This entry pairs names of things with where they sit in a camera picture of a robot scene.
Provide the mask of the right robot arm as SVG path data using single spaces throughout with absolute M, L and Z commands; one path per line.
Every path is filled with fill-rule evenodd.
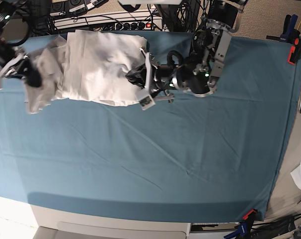
M 23 39 L 10 43 L 2 37 L 6 25 L 17 14 L 27 24 L 27 32 Z M 42 77 L 22 45 L 29 39 L 32 31 L 31 12 L 26 0 L 8 2 L 0 0 L 0 90 L 4 78 L 18 78 L 27 85 L 39 88 Z

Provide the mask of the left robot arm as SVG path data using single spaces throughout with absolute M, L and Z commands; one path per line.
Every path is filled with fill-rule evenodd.
M 135 96 L 143 110 L 154 106 L 156 101 L 173 102 L 170 90 L 190 92 L 199 98 L 215 93 L 232 34 L 239 29 L 246 4 L 245 0 L 212 1 L 208 15 L 202 17 L 193 35 L 187 57 L 171 50 L 166 64 L 160 65 L 151 53 L 141 49 L 144 64 L 130 70 L 126 78 L 140 87 Z

